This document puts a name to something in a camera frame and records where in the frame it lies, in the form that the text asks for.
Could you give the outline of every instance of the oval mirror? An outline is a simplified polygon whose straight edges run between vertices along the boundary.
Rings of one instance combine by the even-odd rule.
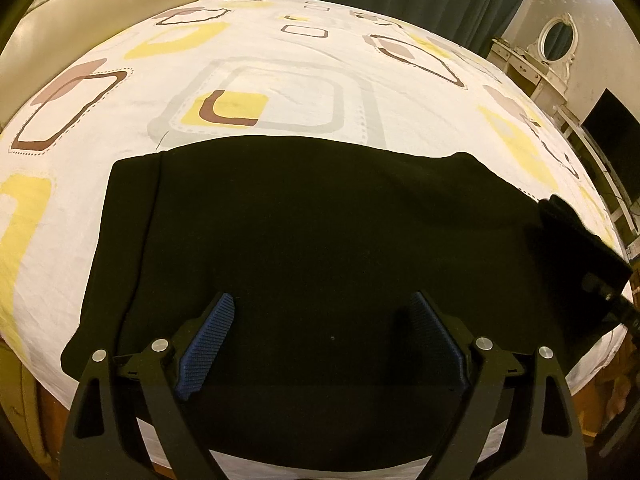
[[[543,45],[543,53],[549,61],[557,61],[561,59],[574,42],[574,29],[571,25],[563,22],[557,22],[549,29],[545,37]]]

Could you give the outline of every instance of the silver screw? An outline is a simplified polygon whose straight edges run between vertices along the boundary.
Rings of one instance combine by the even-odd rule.
[[[91,356],[91,359],[93,359],[95,362],[99,363],[100,361],[104,361],[105,357],[107,357],[107,352],[105,352],[104,350],[100,349],[100,350],[96,350],[94,352],[94,354]]]
[[[554,356],[554,351],[548,346],[541,346],[538,353],[545,359],[551,359]]]
[[[163,350],[166,350],[168,346],[169,342],[166,339],[156,339],[151,343],[151,349],[154,352],[162,352]]]
[[[476,339],[476,345],[478,345],[478,348],[481,350],[491,350],[491,348],[494,347],[494,342],[489,338],[479,337]]]

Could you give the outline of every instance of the white bed sheet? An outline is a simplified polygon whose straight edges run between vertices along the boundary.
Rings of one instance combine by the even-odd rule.
[[[215,137],[302,135],[422,156],[474,155],[540,200],[564,198],[622,254],[584,168],[550,120],[486,60],[385,16],[312,0],[200,0],[123,31],[27,102],[0,136],[0,332],[69,407],[60,354],[78,326],[111,165]],[[632,299],[627,285],[624,295]],[[567,376],[580,390],[625,336]],[[155,462],[168,465],[141,423]],[[483,456],[497,450],[494,428]],[[234,478],[415,478],[295,470],[215,453]]]

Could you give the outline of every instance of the bed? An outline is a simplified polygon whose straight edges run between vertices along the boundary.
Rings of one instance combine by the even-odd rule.
[[[48,79],[40,75],[49,82],[16,96],[15,113],[4,110],[11,118],[0,135],[1,335],[65,407],[77,383],[60,354],[78,326],[108,177],[121,158],[248,134],[430,157],[468,152],[536,200],[558,194],[623,254],[602,200],[549,118],[464,48],[315,0],[162,7]],[[18,53],[2,55],[7,67]],[[18,74],[3,77],[2,92]],[[632,299],[628,285],[624,295]],[[605,335],[570,371],[572,394],[612,360],[625,333],[619,326]],[[141,427],[152,459],[168,465],[153,428]],[[492,430],[482,458],[497,450],[504,428]],[[371,476],[214,454],[230,478]],[[426,460],[375,476],[414,478]]]

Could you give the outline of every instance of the television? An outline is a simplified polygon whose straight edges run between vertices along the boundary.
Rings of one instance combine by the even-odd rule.
[[[640,123],[605,89],[582,127],[609,159],[631,203],[640,198]]]

